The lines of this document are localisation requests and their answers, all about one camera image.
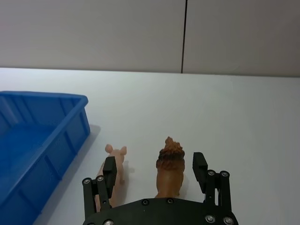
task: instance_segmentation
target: gray wall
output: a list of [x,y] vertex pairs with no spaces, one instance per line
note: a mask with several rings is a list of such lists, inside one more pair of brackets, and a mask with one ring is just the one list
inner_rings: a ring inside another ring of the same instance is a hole
[[[300,75],[300,1],[188,0],[184,73]],[[185,0],[1,0],[0,67],[181,72]]]
[[184,73],[300,75],[300,1],[188,0]]
[[183,0],[1,0],[0,67],[181,70]]

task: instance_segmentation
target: white table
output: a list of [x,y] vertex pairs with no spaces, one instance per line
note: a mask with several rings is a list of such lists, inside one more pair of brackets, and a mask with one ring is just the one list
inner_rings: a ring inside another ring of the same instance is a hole
[[300,79],[0,69],[0,90],[86,95],[91,135],[35,225],[81,225],[85,177],[104,147],[127,146],[124,203],[154,197],[155,162],[167,136],[186,153],[181,198],[203,201],[194,151],[231,174],[232,210],[241,225],[298,224]]

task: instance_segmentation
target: screw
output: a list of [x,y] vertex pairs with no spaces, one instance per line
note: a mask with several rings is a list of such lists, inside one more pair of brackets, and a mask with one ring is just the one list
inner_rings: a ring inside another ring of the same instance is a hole
[[168,198],[168,200],[167,200],[167,203],[169,203],[169,204],[173,204],[173,199],[172,198]]
[[231,219],[230,217],[225,217],[223,219],[224,223],[227,224],[227,225],[233,225],[234,221],[233,219]]
[[149,205],[149,200],[148,199],[142,200],[142,205],[144,206]]
[[205,216],[205,220],[206,220],[208,223],[210,223],[210,224],[212,224],[212,223],[214,223],[214,222],[216,221],[216,219],[215,219],[214,216],[212,216],[212,215],[206,215],[206,216]]
[[85,180],[83,181],[83,183],[84,183],[84,184],[90,183],[90,179],[85,179]]
[[103,225],[113,225],[113,221],[112,220],[106,220]]
[[215,172],[214,172],[213,170],[209,170],[209,171],[208,171],[208,174],[209,174],[210,176],[213,176],[213,175],[215,175]]
[[103,179],[104,179],[104,176],[99,176],[99,177],[97,178],[98,181],[103,181]]
[[228,177],[228,175],[229,175],[226,171],[221,172],[221,174],[223,177]]

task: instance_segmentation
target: blue plastic bin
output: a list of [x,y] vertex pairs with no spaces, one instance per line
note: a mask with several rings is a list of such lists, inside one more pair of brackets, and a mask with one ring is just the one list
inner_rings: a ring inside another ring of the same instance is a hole
[[90,134],[85,96],[0,92],[0,225],[31,225]]

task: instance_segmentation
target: pig figurine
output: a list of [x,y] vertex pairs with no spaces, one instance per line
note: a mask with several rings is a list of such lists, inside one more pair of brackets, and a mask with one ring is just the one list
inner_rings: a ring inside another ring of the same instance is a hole
[[[112,197],[111,197],[111,199],[109,199],[110,205],[112,207],[116,207],[117,203],[118,203],[117,202],[117,192],[120,188],[120,185],[124,184],[124,180],[123,180],[123,173],[124,173],[123,162],[124,162],[124,156],[127,153],[127,148],[126,148],[126,146],[124,146],[120,150],[113,149],[113,147],[110,144],[108,144],[105,147],[105,151],[107,153],[109,153],[109,157],[114,156],[115,159],[116,159],[116,165],[117,165],[116,182],[115,182],[115,185],[114,185],[113,190],[112,190]],[[97,176],[103,175],[103,166],[104,166],[104,163],[102,164]],[[95,196],[95,202],[96,202],[97,212],[99,212],[100,211],[99,195]]]

